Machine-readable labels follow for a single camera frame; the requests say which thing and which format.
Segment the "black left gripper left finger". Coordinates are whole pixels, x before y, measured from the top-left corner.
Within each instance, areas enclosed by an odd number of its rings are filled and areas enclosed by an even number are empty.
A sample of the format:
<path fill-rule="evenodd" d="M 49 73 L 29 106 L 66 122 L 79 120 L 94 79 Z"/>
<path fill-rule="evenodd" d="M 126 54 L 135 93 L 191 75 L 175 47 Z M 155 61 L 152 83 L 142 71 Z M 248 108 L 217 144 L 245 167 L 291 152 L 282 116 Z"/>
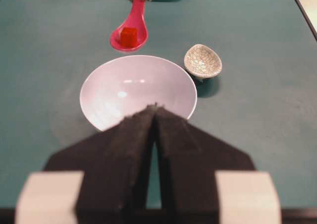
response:
<path fill-rule="evenodd" d="M 146 201 L 156 106 L 51 155 L 20 193 L 17 224 L 122 224 Z"/>

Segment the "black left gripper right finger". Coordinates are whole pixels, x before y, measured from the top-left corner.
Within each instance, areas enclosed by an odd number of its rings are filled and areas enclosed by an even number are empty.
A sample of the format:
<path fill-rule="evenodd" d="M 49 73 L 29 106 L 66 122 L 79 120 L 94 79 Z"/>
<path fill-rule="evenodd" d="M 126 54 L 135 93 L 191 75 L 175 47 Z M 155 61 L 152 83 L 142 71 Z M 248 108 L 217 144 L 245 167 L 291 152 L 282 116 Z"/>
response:
<path fill-rule="evenodd" d="M 172 224 L 279 224 L 271 176 L 250 156 L 159 108 L 155 113 L 162 206 Z"/>

